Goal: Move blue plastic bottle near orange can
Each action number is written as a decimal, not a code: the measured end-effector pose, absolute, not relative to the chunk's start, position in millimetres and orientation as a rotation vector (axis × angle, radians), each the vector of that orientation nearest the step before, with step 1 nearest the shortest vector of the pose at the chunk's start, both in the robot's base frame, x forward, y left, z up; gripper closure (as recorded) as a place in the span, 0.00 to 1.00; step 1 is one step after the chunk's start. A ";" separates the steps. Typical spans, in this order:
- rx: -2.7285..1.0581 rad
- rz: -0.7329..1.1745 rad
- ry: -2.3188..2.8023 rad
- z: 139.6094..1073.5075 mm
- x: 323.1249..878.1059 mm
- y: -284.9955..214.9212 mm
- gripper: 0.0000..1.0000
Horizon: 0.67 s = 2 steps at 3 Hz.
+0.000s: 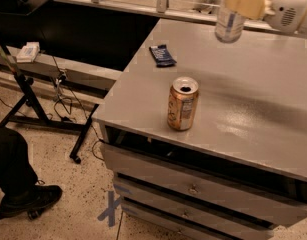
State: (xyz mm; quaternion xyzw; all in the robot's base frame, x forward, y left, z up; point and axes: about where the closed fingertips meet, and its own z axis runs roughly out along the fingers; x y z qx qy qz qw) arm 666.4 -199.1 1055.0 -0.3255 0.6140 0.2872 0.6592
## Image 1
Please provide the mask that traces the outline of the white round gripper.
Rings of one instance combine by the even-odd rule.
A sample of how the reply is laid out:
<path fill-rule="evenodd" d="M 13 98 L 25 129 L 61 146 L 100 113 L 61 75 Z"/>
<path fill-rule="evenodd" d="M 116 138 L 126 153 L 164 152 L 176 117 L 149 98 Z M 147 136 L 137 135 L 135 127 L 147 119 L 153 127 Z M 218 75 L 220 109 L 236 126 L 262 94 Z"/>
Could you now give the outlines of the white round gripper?
<path fill-rule="evenodd" d="M 264 21 L 283 33 L 307 35 L 307 0 L 224 0 L 227 9 L 258 20 L 270 9 Z"/>

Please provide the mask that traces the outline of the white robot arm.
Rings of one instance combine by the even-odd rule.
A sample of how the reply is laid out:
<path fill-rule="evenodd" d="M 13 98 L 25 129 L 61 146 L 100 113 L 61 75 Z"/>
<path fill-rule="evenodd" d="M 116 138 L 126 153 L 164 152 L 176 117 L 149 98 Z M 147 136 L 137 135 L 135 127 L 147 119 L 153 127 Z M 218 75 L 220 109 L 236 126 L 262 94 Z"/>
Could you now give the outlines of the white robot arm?
<path fill-rule="evenodd" d="M 283 33 L 307 38 L 307 0 L 224 0 L 224 6 Z"/>

